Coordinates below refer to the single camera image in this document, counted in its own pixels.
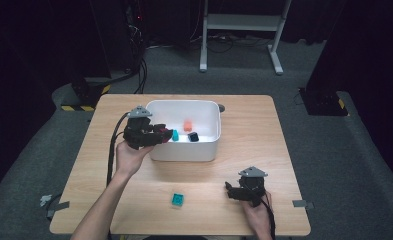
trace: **wrist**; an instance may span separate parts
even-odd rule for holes
[[[114,176],[112,177],[112,181],[125,186],[131,177],[131,174],[115,172]]]
[[[272,240],[270,228],[255,230],[255,235],[258,240]]]

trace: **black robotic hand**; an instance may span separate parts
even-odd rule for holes
[[[168,130],[165,124],[150,125],[148,116],[152,114],[142,106],[129,113],[124,139],[131,148],[138,150],[140,147],[166,143],[171,139],[173,130]]]

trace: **white plastic bin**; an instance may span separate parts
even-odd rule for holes
[[[151,124],[166,124],[175,129],[179,139],[158,144],[149,153],[153,160],[206,162],[215,159],[221,135],[221,117],[218,104],[202,100],[155,100],[146,106],[152,113]],[[191,121],[198,142],[190,142],[184,131],[184,122]]]

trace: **orange object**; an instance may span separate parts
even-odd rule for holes
[[[190,120],[184,121],[183,128],[184,128],[185,132],[191,132],[192,131],[192,122]]]

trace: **black equipment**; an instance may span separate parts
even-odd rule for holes
[[[138,150],[139,147],[154,146],[171,139],[173,130],[168,130],[165,124],[150,125],[149,116],[152,114],[142,106],[128,114],[124,139],[131,148]]]
[[[252,166],[240,171],[239,175],[241,175],[239,180],[240,187],[234,188],[230,183],[225,182],[225,188],[228,190],[228,197],[236,200],[251,201],[252,207],[257,207],[262,203],[267,208],[268,217],[270,219],[271,237],[275,240],[276,226],[274,213],[271,210],[268,197],[267,203],[262,200],[262,196],[266,194],[264,177],[268,176],[268,174]]]

